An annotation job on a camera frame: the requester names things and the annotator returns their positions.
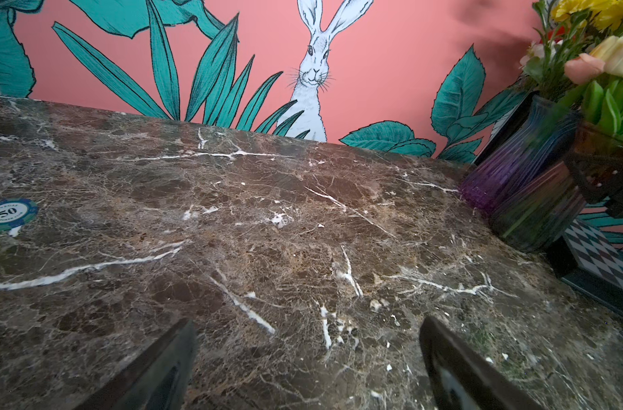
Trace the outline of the brown ribbed glass vase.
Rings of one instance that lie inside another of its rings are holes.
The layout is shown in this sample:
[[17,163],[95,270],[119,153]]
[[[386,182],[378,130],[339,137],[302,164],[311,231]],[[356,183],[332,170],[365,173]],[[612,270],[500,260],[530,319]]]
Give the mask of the brown ribbed glass vase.
[[590,203],[623,217],[623,132],[610,136],[588,122],[578,126],[567,155],[492,213],[492,231],[523,252],[545,249]]

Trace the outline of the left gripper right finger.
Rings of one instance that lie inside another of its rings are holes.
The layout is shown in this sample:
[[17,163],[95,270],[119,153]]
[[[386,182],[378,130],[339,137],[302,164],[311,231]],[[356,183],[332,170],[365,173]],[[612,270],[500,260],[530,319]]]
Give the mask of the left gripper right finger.
[[422,321],[419,343],[437,408],[542,409],[439,319]]

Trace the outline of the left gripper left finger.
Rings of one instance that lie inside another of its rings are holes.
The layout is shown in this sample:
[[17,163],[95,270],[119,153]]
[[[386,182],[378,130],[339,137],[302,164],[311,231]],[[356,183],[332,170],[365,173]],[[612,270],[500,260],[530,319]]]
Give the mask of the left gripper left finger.
[[181,319],[95,391],[79,409],[180,409],[197,354],[193,321]]

